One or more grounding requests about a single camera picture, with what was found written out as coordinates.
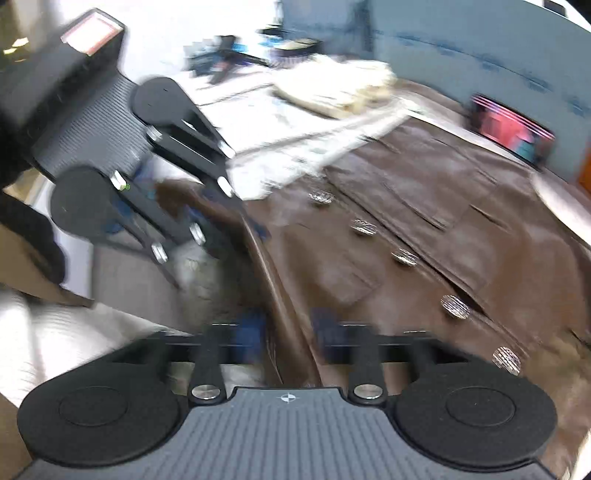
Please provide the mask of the cream knitted garment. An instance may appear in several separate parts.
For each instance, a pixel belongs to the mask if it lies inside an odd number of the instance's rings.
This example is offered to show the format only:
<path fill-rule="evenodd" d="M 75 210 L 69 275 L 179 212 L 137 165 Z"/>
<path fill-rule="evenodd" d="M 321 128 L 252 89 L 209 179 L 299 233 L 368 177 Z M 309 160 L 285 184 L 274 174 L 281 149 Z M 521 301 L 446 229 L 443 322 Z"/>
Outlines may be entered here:
<path fill-rule="evenodd" d="M 315 54 L 277 73 L 273 93 L 312 113 L 342 119 L 388 102 L 397 81 L 398 77 L 385 62 L 338 61 Z"/>

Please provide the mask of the brown leather vest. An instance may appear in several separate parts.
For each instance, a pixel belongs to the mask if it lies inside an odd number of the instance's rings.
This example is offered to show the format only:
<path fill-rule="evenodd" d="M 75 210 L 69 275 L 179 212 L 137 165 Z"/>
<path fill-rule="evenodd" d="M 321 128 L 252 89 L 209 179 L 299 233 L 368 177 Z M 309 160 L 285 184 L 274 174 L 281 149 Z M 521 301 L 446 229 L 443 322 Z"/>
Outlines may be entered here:
<path fill-rule="evenodd" d="M 342 386 L 318 332 L 328 318 L 384 335 L 428 332 L 523 376 L 556 405 L 543 463 L 570 479 L 590 432 L 590 253 L 534 189 L 534 171 L 411 118 L 238 215 L 200 185 L 156 187 L 245 243 L 270 309 L 273 384 Z"/>

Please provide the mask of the light blue foam board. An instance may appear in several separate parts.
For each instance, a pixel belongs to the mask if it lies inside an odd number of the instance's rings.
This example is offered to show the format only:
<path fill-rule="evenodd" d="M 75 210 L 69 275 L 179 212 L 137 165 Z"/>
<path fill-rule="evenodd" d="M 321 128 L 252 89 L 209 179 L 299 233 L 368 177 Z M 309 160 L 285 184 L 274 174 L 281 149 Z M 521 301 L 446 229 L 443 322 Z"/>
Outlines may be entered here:
<path fill-rule="evenodd" d="M 285 1 L 283 28 L 329 55 L 391 65 L 462 103 L 477 93 L 551 130 L 576 179 L 590 147 L 590 32 L 528 1 Z"/>

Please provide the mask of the smartphone with lit screen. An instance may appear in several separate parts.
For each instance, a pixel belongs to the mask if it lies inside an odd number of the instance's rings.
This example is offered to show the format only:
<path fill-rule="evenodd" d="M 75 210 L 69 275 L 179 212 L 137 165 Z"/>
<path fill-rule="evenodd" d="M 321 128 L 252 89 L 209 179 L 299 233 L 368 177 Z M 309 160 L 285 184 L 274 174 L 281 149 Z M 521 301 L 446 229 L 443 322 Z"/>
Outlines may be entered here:
<path fill-rule="evenodd" d="M 535 168 L 545 165 L 556 139 L 546 127 L 480 94 L 471 98 L 468 125 Z"/>

